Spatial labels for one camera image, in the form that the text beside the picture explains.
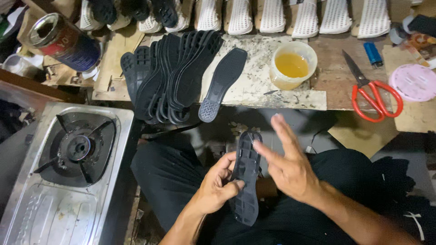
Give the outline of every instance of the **left hand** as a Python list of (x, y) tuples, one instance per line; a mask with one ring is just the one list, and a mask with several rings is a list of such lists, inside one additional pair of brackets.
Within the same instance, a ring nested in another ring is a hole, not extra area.
[(210, 168), (200, 188), (189, 201), (189, 206), (193, 210), (197, 210), (202, 215), (216, 212), (228, 199), (242, 190), (245, 185), (243, 180), (228, 182), (232, 176), (235, 161), (236, 152), (227, 153)]

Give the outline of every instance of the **stove burner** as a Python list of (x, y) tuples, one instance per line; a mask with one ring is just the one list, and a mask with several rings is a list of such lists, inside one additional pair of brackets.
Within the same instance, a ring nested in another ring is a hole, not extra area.
[(68, 143), (67, 157), (71, 161), (80, 161), (85, 158), (91, 150), (91, 141), (84, 135), (78, 135)]
[(44, 180), (74, 187), (97, 182), (109, 161), (116, 136), (115, 122), (106, 116), (68, 112), (57, 115), (44, 145), (39, 167)]

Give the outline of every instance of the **gas stove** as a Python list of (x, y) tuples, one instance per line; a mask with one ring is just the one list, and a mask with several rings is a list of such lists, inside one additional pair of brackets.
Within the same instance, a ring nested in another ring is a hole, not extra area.
[(114, 202), (123, 198), (112, 197), (126, 192), (116, 180), (128, 168), (126, 146), (136, 145), (132, 125), (130, 110), (47, 103), (1, 220), (0, 244), (103, 244), (117, 223), (107, 214), (117, 216)]

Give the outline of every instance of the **black cloth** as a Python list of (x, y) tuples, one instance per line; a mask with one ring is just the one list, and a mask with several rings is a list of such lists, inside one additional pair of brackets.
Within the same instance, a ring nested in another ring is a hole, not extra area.
[[(338, 149), (310, 159), (320, 180), (371, 207), (382, 176), (362, 153)], [(206, 174), (192, 145), (181, 137), (162, 138), (141, 145), (132, 161), (135, 178), (168, 231)], [(268, 215), (252, 226), (235, 220), (229, 206), (207, 216), (198, 244), (355, 244), (319, 210), (286, 195)]]

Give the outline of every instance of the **red and blue can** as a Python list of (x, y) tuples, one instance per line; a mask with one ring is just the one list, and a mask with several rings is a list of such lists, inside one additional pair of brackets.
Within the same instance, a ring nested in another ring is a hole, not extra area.
[(29, 33), (30, 43), (76, 71), (94, 68), (100, 59), (97, 42), (58, 13), (39, 19)]

